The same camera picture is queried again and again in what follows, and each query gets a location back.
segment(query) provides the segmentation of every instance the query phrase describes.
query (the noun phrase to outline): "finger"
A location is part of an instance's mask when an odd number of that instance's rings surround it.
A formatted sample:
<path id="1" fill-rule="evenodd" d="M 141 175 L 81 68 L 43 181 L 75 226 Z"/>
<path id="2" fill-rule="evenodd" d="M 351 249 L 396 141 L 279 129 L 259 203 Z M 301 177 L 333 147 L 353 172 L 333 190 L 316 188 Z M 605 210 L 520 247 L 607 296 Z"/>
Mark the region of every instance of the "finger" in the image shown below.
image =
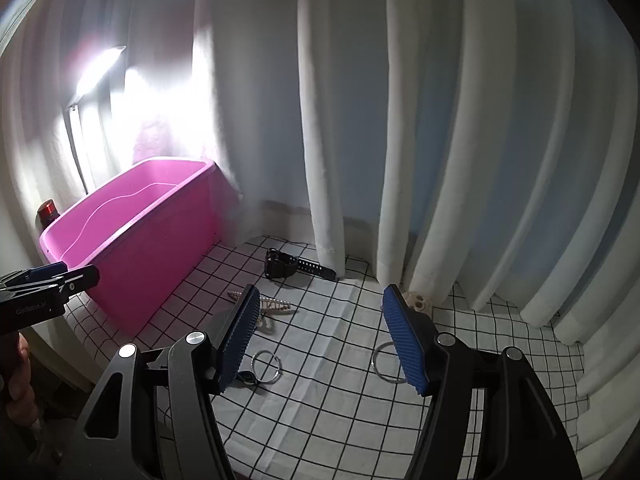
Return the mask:
<path id="1" fill-rule="evenodd" d="M 24 395 L 31 383 L 31 363 L 26 360 L 18 366 L 9 379 L 9 394 L 13 400 L 18 400 Z"/>
<path id="2" fill-rule="evenodd" d="M 29 358 L 29 342 L 22 334 L 20 334 L 20 337 L 18 338 L 18 352 L 20 352 L 23 361 L 26 361 Z"/>
<path id="3" fill-rule="evenodd" d="M 35 404 L 32 404 L 26 412 L 14 416 L 10 415 L 9 418 L 14 424 L 28 428 L 37 420 L 38 416 L 38 407 Z"/>
<path id="4" fill-rule="evenodd" d="M 38 407 L 35 403 L 35 393 L 33 388 L 28 387 L 25 394 L 14 402 L 9 402 L 6 405 L 6 412 L 9 418 L 15 423 L 21 426 L 30 426 L 34 420 L 38 418 Z"/>

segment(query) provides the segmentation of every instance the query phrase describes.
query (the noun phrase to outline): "pink plastic bin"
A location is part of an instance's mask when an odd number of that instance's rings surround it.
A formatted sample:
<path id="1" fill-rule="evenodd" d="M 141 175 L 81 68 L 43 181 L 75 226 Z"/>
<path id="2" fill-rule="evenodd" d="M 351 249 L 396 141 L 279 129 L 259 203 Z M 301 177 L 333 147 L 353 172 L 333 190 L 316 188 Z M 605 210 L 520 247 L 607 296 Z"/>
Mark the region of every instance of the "pink plastic bin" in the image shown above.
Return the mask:
<path id="1" fill-rule="evenodd" d="M 133 336 L 219 240 L 226 185 L 211 160 L 149 158 L 60 215 L 40 247 L 69 269 L 98 267 L 89 296 Z"/>

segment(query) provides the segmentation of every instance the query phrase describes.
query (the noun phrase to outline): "silver bolt head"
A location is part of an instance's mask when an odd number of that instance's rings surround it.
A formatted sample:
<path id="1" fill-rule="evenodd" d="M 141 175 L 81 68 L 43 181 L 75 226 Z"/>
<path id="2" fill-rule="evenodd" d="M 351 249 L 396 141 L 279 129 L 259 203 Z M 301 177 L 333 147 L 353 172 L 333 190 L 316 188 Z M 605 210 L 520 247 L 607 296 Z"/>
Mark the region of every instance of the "silver bolt head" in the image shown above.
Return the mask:
<path id="1" fill-rule="evenodd" d="M 120 350 L 118 350 L 118 355 L 120 357 L 131 357 L 136 353 L 136 346 L 132 343 L 127 343 L 126 345 L 122 345 Z"/>
<path id="2" fill-rule="evenodd" d="M 190 345 L 197 345 L 204 341 L 204 334 L 202 332 L 191 332 L 187 334 L 186 339 Z"/>
<path id="3" fill-rule="evenodd" d="M 522 359 L 522 350 L 512 346 L 511 348 L 507 348 L 507 357 L 513 361 L 519 361 Z"/>
<path id="4" fill-rule="evenodd" d="M 453 346 L 456 343 L 456 337 L 448 332 L 443 332 L 438 334 L 436 341 L 442 346 Z"/>

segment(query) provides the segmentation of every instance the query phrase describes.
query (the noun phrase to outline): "keyring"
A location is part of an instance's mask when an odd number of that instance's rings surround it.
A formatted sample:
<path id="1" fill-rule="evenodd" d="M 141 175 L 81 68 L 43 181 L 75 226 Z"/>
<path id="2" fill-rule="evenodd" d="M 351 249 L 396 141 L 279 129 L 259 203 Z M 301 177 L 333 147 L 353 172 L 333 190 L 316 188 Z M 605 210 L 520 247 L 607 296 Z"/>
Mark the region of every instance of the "keyring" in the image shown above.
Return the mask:
<path id="1" fill-rule="evenodd" d="M 261 381 L 260 379 L 258 379 L 258 374 L 255 373 L 255 360 L 258 358 L 258 355 L 262 355 L 262 354 L 269 354 L 270 356 L 272 356 L 273 358 L 276 359 L 276 361 L 278 362 L 278 369 L 276 370 L 276 374 L 269 379 L 268 381 Z M 280 376 L 282 375 L 282 361 L 280 360 L 280 358 L 274 354 L 273 352 L 269 351 L 269 350 L 260 350 L 259 352 L 256 352 L 254 354 L 254 356 L 251 358 L 251 371 L 255 376 L 255 380 L 257 384 L 273 384 L 274 382 L 276 382 Z"/>
<path id="2" fill-rule="evenodd" d="M 373 368 L 373 371 L 376 373 L 376 375 L 382 379 L 383 381 L 385 381 L 385 383 L 392 383 L 392 384 L 404 384 L 406 382 L 406 379 L 396 379 L 393 378 L 391 376 L 388 375 L 383 375 L 378 371 L 378 367 L 376 366 L 376 358 L 378 357 L 378 354 L 380 353 L 380 351 L 383 348 L 386 348 L 388 346 L 391 346 L 394 342 L 393 341 L 387 341 L 386 343 L 382 343 L 382 345 L 379 345 L 374 351 L 373 354 L 371 355 L 371 367 Z"/>

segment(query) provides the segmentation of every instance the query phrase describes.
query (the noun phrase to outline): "grid pattern cloth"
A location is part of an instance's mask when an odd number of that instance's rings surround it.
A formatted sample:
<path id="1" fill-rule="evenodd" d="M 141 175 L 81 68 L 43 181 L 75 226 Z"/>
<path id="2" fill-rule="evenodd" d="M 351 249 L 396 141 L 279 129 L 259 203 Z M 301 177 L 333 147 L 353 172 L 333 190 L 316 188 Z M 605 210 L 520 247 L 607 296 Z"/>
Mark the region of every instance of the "grid pattern cloth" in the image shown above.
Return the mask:
<path id="1" fill-rule="evenodd" d="M 380 311 L 382 288 L 367 262 L 347 257 L 338 283 L 304 274 L 286 280 L 264 277 L 264 256 L 275 248 L 315 260 L 313 245 L 259 237 L 237 248 L 214 246 L 152 317 L 130 338 L 120 332 L 85 294 L 72 298 L 66 319 L 85 348 L 105 367 L 128 342 L 140 349 L 162 348 L 194 328 L 211 313 L 232 307 L 226 292 L 251 283 L 265 296 L 292 304 L 256 330 L 241 369 L 260 350 L 274 352 L 283 375 L 275 384 L 234 383 L 212 401 L 218 428 L 234 470 L 255 479 L 318 480 L 401 479 L 428 411 L 430 398 L 408 384 L 382 381 L 370 367 L 372 351 L 391 341 Z M 517 346 L 538 374 L 558 410 L 574 449 L 576 421 L 588 409 L 577 397 L 583 374 L 580 345 L 556 341 L 550 326 L 524 323 L 517 309 L 497 296 L 482 312 L 468 308 L 458 284 L 447 301 L 434 307 L 441 332 L 454 333 L 469 347 L 502 351 Z M 258 359 L 259 377 L 275 368 L 268 354 Z M 380 352 L 380 373 L 402 377 L 393 346 Z M 458 478 L 472 478 L 482 428 L 482 390 L 474 390 L 468 433 Z M 161 422 L 171 427 L 168 391 L 158 388 Z"/>

